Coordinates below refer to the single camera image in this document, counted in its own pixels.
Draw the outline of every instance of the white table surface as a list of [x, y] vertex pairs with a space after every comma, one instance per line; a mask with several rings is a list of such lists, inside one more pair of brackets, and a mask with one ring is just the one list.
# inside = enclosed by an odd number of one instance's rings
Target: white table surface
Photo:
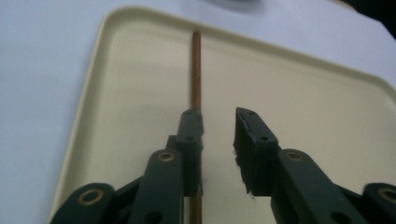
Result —
[[384, 78], [396, 41], [326, 0], [1, 1], [0, 222], [45, 223], [101, 19], [144, 6]]

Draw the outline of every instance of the wooden dowel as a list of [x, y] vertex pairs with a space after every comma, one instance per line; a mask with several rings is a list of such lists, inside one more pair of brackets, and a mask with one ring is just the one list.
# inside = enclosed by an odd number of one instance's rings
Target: wooden dowel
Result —
[[201, 34], [192, 34], [191, 107], [201, 109]]
[[[201, 33], [192, 34], [191, 107], [201, 109]], [[202, 190], [190, 199], [190, 224], [202, 223]]]

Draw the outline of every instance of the metal rivet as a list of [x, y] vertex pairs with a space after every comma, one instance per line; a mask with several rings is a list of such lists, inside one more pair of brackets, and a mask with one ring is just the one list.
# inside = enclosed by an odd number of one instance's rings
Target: metal rivet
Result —
[[158, 156], [160, 161], [172, 161], [174, 158], [175, 155], [172, 152], [163, 152]]
[[379, 189], [378, 194], [390, 203], [396, 203], [396, 190], [394, 189]]
[[297, 152], [288, 152], [286, 153], [286, 156], [292, 161], [302, 161], [304, 158], [301, 154]]
[[[94, 197], [88, 198], [89, 194], [93, 194]], [[78, 197], [78, 203], [84, 206], [88, 206], [94, 203], [99, 202], [105, 193], [101, 189], [89, 189], [79, 195]]]

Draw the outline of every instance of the beige plastic tray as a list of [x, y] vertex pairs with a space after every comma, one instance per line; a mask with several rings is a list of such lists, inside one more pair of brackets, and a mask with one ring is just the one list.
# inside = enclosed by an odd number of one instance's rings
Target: beige plastic tray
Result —
[[52, 214], [82, 185], [118, 189], [138, 178], [177, 133], [190, 105], [195, 29], [202, 32], [204, 223], [275, 223], [270, 199], [246, 194], [234, 162], [238, 106], [259, 113], [283, 148], [308, 153], [333, 182], [358, 193], [369, 182], [396, 185], [396, 94], [381, 79], [128, 7], [101, 25]]

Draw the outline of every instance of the screw hole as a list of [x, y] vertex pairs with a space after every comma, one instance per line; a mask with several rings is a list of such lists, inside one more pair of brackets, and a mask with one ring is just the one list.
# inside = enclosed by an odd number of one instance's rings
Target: screw hole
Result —
[[303, 156], [296, 152], [288, 152], [286, 156], [292, 161], [302, 161]]
[[394, 189], [379, 189], [378, 194], [390, 203], [396, 203], [396, 190]]
[[89, 189], [79, 195], [78, 203], [83, 206], [88, 206], [99, 202], [105, 193], [101, 189]]
[[158, 224], [162, 220], [163, 220], [163, 214], [157, 211], [150, 212], [145, 216], [146, 224]]
[[158, 156], [158, 160], [160, 161], [171, 161], [175, 158], [175, 155], [170, 152], [163, 152]]
[[339, 224], [350, 224], [350, 219], [341, 212], [332, 212], [331, 213], [332, 220]]

